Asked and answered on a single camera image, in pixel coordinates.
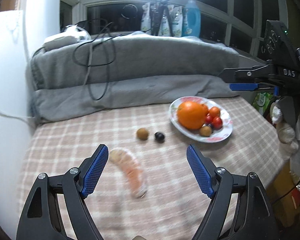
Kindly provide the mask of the white gloved right hand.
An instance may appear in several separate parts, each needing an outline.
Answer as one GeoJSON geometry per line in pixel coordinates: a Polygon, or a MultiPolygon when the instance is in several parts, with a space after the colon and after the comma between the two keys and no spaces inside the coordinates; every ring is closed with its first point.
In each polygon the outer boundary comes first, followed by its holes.
{"type": "Polygon", "coordinates": [[[270,118],[276,126],[283,158],[300,159],[300,103],[284,96],[272,103],[270,118]]]}

